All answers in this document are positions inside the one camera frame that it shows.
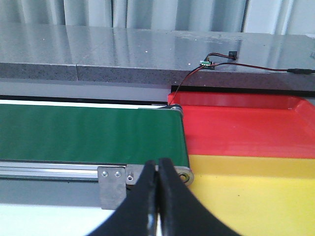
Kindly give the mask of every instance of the black connector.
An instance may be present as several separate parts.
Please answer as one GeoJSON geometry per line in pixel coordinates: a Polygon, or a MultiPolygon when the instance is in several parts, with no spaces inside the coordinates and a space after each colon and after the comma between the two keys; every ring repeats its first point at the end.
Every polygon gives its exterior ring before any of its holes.
{"type": "Polygon", "coordinates": [[[294,69],[288,69],[287,72],[294,73],[294,74],[310,75],[310,74],[314,74],[315,70],[294,68],[294,69]]]}
{"type": "Polygon", "coordinates": [[[232,57],[233,58],[232,60],[236,60],[236,58],[237,58],[237,51],[229,51],[228,52],[228,56],[232,57]]]}

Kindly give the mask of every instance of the wire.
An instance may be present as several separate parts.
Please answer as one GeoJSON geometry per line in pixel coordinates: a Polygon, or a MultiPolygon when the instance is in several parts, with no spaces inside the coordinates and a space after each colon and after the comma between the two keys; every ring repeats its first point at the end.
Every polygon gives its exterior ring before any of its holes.
{"type": "Polygon", "coordinates": [[[248,65],[248,64],[235,63],[235,62],[222,62],[222,63],[218,63],[218,64],[207,65],[207,67],[217,67],[218,65],[239,65],[239,66],[245,66],[245,67],[262,69],[262,70],[285,71],[285,72],[288,71],[288,69],[273,69],[273,68],[268,68],[268,67],[248,65]]]}
{"type": "Polygon", "coordinates": [[[180,86],[182,86],[182,84],[185,82],[185,80],[188,79],[190,76],[192,76],[194,73],[196,73],[198,70],[201,70],[203,67],[204,67],[204,65],[201,65],[201,66],[195,68],[194,70],[192,70],[191,72],[189,72],[189,73],[185,76],[185,78],[184,78],[184,79],[181,81],[181,83],[178,85],[178,87],[177,87],[177,89],[176,89],[176,91],[175,91],[175,93],[174,93],[174,96],[172,97],[172,100],[168,103],[168,105],[171,105],[171,104],[172,104],[172,102],[174,101],[174,98],[175,98],[175,96],[176,96],[176,94],[177,94],[177,92],[178,92],[180,86]]]}
{"type": "Polygon", "coordinates": [[[209,53],[204,60],[205,61],[209,61],[209,57],[210,56],[216,56],[216,57],[220,57],[220,58],[228,58],[228,59],[235,60],[235,57],[230,57],[228,55],[224,55],[224,54],[221,54],[221,53],[209,53]]]}

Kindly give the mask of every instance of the yellow platform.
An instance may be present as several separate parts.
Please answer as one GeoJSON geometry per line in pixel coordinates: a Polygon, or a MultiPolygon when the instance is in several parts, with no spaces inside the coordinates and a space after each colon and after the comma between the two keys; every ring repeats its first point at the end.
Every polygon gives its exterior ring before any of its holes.
{"type": "Polygon", "coordinates": [[[315,159],[191,155],[190,189],[244,236],[315,236],[315,159]]]}

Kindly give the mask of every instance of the gray countertop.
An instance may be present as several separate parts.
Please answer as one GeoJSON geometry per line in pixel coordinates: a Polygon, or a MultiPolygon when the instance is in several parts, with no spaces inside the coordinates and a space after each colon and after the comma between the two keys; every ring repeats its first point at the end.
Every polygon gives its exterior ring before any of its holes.
{"type": "MultiPolygon", "coordinates": [[[[170,87],[178,85],[208,53],[228,51],[238,51],[239,63],[315,68],[315,40],[302,35],[0,23],[0,81],[170,87]]],[[[225,65],[201,70],[184,85],[315,91],[315,75],[225,65]]]]}

